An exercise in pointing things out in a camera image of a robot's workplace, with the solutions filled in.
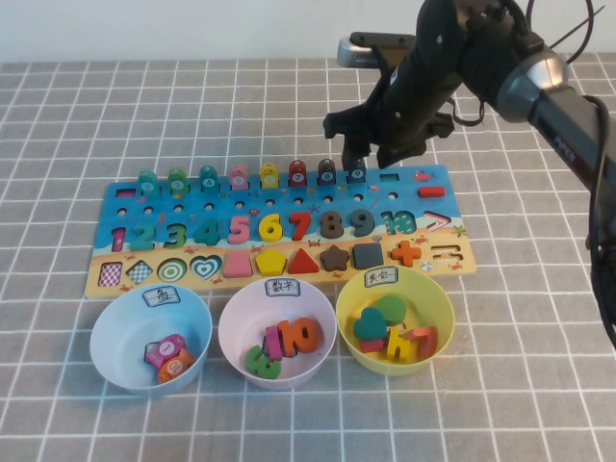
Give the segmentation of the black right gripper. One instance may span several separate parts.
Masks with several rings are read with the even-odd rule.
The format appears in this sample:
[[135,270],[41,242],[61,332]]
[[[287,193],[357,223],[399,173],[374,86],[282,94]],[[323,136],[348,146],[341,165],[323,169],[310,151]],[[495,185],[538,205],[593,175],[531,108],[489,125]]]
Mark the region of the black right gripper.
[[369,155],[369,143],[379,146],[379,167],[424,154],[424,143],[413,142],[461,83],[457,67],[466,42],[468,6],[466,1],[425,1],[413,37],[350,35],[352,44],[376,53],[381,78],[365,103],[323,121],[328,139],[346,136],[344,169],[355,169]]

